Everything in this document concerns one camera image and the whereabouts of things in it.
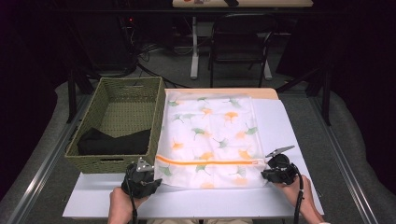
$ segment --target hand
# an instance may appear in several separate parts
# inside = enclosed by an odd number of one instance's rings
[[[134,199],[136,209],[145,202],[149,197]],[[120,187],[116,187],[110,193],[110,207],[108,210],[109,224],[125,224],[132,219],[132,203],[129,195]]]
[[[304,183],[304,194],[303,200],[301,202],[300,213],[303,215],[305,220],[308,223],[320,223],[324,222],[323,217],[318,212],[315,207],[314,197],[312,195],[311,181],[305,176],[302,175],[303,183]],[[298,193],[300,191],[300,178],[298,176],[294,177],[294,182],[290,185],[285,184],[277,184],[274,185],[282,190],[285,194],[288,201],[295,206],[297,203]]]

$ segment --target white table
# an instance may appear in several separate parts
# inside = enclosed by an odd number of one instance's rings
[[[234,89],[234,93],[249,93],[255,107],[265,154],[275,148],[295,145],[284,154],[297,165],[303,175],[310,177],[286,110],[274,90]],[[270,95],[273,99],[257,99]],[[107,218],[109,193],[120,186],[124,174],[80,174],[73,193],[64,209],[64,217]],[[319,212],[323,209],[314,191]],[[140,219],[148,218],[279,218],[293,217],[294,208],[273,184],[259,189],[181,189],[161,185],[138,209]]]

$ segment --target ziplock bag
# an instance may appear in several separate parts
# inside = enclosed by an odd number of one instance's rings
[[[154,179],[191,189],[258,188],[266,166],[252,100],[168,91]]]

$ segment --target green leaf print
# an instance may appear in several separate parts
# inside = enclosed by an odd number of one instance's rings
[[[177,101],[168,101],[168,105],[169,106],[178,106],[178,102]]]
[[[215,140],[216,142],[219,143],[219,148],[225,148],[225,147],[228,146],[228,139],[227,138],[224,138],[222,141],[218,141],[216,139],[213,139],[213,140]]]
[[[249,128],[246,132],[245,132],[245,134],[254,134],[254,133],[256,133],[257,132],[257,127],[254,127],[254,128]]]
[[[169,169],[169,166],[168,167],[160,166],[160,171],[163,172],[167,176],[172,175],[171,170]]]
[[[194,114],[185,114],[182,116],[183,119],[189,119],[191,121],[191,118],[194,117]]]
[[[197,167],[195,168],[195,172],[198,173],[199,171],[204,171],[207,175],[210,175],[207,171],[206,171],[206,165],[197,165]]]
[[[191,129],[193,132],[195,132],[195,136],[197,135],[197,134],[205,134],[205,130],[203,130],[203,129],[200,129],[200,128],[194,128],[194,129]]]
[[[172,119],[172,121],[175,121],[175,120],[180,120],[182,123],[184,123],[184,121],[181,119],[181,117],[182,117],[182,115],[181,114],[175,114],[174,115],[174,118]]]
[[[230,98],[230,100],[228,101],[229,103],[231,103],[231,105],[233,107],[236,108],[241,108],[242,106],[238,103],[238,100],[236,100],[235,98]]]
[[[197,101],[204,101],[205,103],[209,104],[209,102],[206,99],[207,97],[200,97],[197,99]]]

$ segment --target green wicker basket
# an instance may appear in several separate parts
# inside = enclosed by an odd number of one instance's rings
[[[65,157],[85,174],[124,173],[142,157],[154,163],[163,123],[165,90],[160,77],[101,78]],[[90,128],[113,137],[151,129],[146,155],[79,155],[78,140]]]

